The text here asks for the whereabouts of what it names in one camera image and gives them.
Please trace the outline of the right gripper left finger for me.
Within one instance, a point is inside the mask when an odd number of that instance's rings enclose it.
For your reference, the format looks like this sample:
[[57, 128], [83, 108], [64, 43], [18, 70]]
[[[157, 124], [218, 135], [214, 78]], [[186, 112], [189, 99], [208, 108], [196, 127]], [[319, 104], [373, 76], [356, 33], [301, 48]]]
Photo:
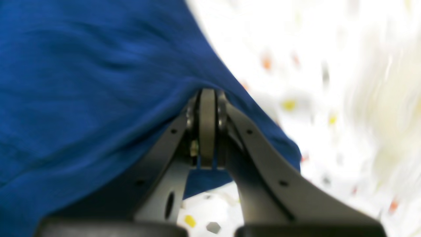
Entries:
[[186, 179], [197, 158], [200, 90], [152, 148], [126, 171], [90, 195], [54, 212], [36, 237], [187, 237], [176, 219]]

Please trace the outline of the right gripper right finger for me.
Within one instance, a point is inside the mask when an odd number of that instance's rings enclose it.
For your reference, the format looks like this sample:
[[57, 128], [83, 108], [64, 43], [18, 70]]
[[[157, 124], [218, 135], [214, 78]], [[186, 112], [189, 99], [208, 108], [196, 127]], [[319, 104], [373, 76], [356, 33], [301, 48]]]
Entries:
[[377, 220], [323, 192], [280, 155], [223, 91], [208, 90], [208, 165], [238, 187], [236, 237], [385, 237]]

